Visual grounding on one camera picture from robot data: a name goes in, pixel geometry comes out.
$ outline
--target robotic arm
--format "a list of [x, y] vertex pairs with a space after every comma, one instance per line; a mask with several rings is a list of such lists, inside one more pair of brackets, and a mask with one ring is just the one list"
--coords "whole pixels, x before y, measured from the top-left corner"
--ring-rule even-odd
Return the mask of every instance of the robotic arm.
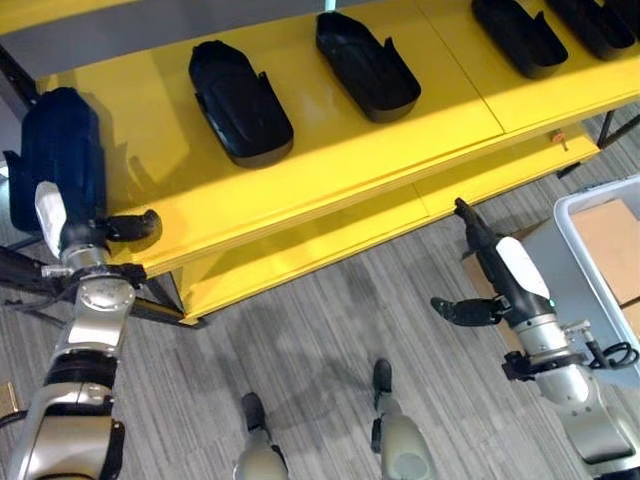
[[[460, 326], [506, 320], [525, 350], [524, 355], [505, 355], [507, 378], [536, 382], [593, 478], [640, 479], [640, 436], [605, 404], [591, 371], [629, 366], [638, 360], [638, 352], [623, 343], [612, 350], [625, 350], [624, 358], [609, 359], [612, 350], [602, 352], [588, 322], [561, 328], [549, 290], [522, 244], [512, 237], [499, 238], [462, 199], [456, 200], [455, 213], [464, 220], [469, 247], [498, 296], [457, 303], [433, 298], [433, 308]], [[588, 366], [583, 365], [585, 356], [570, 348], [568, 336], [576, 333], [583, 335], [594, 356]]]
[[134, 287], [145, 273], [139, 265], [108, 265], [106, 240], [144, 238], [159, 219], [149, 211], [103, 222], [67, 220], [62, 196], [49, 182], [38, 186], [36, 211], [47, 245], [62, 262], [43, 273], [64, 277], [66, 292], [77, 292], [73, 319], [29, 408], [9, 479], [115, 479], [125, 428], [111, 416], [112, 388]]

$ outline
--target white container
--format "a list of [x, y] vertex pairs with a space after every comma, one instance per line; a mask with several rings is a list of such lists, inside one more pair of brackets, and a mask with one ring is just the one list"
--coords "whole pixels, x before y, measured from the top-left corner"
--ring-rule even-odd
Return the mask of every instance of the white container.
[[[588, 319], [603, 350], [614, 343], [629, 342], [640, 351], [638, 338], [571, 220], [571, 214], [617, 198], [640, 218], [640, 175], [561, 198], [553, 208], [553, 219], [527, 236], [523, 244], [549, 286], [560, 325]], [[621, 370], [598, 370], [597, 376], [607, 383], [640, 387], [640, 362]]]

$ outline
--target black plastic container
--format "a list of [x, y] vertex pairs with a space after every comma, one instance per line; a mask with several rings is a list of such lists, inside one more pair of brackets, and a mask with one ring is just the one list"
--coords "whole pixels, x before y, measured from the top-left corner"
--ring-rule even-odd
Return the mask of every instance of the black plastic container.
[[618, 15], [594, 0], [547, 0], [562, 20], [596, 57], [610, 60], [635, 43]]
[[548, 77], [569, 58], [542, 12], [531, 18], [514, 0], [473, 0], [471, 6], [489, 36], [525, 77]]
[[69, 221], [106, 213], [104, 152], [99, 120], [73, 88], [44, 93], [22, 121], [22, 154], [4, 152], [9, 166], [9, 210], [18, 230], [39, 233], [36, 188], [58, 186]]
[[293, 127], [267, 74], [244, 53], [216, 40], [193, 49], [196, 99], [229, 158], [244, 168], [276, 163], [293, 147]]
[[397, 120], [418, 100], [420, 84], [391, 38], [382, 46], [362, 23], [330, 12], [318, 15], [316, 45], [372, 122]]
[[640, 0], [607, 0], [606, 5], [640, 38]]

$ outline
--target yellow shelf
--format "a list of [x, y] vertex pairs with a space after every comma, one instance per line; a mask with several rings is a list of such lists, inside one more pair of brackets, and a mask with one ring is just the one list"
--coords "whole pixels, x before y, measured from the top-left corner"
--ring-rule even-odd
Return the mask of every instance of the yellow shelf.
[[[314, 15], [137, 52], [44, 82], [77, 88], [98, 112], [112, 211], [153, 208], [163, 219], [156, 244], [114, 245], [115, 261], [158, 275], [410, 184], [412, 175], [503, 134], [413, 2], [345, 12], [379, 40], [392, 36], [419, 79], [422, 96], [404, 119], [366, 120], [317, 51]], [[295, 130], [293, 151], [278, 165], [233, 165], [200, 112], [187, 67], [193, 46], [213, 39], [267, 72]]]
[[0, 0], [0, 35], [134, 0]]
[[519, 0], [531, 15], [545, 18], [567, 48], [569, 59], [552, 76], [520, 75], [471, 11], [470, 0], [416, 0], [447, 44], [505, 132], [562, 121], [574, 123], [638, 99], [640, 46], [621, 58], [591, 55], [543, 0]]
[[540, 136], [186, 264], [174, 271], [185, 323], [450, 214], [457, 196], [479, 201], [598, 152], [581, 127], [565, 132], [569, 152]]

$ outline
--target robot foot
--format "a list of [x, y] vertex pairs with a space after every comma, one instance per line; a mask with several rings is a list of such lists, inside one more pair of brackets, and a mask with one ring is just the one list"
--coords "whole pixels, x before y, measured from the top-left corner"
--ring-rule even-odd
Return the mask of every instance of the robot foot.
[[242, 397], [242, 411], [244, 412], [244, 418], [249, 432], [257, 428], [267, 430], [264, 407], [258, 395], [251, 392]]
[[391, 364], [386, 359], [381, 358], [373, 367], [373, 403], [376, 409], [378, 408], [380, 395], [391, 393], [392, 378]]

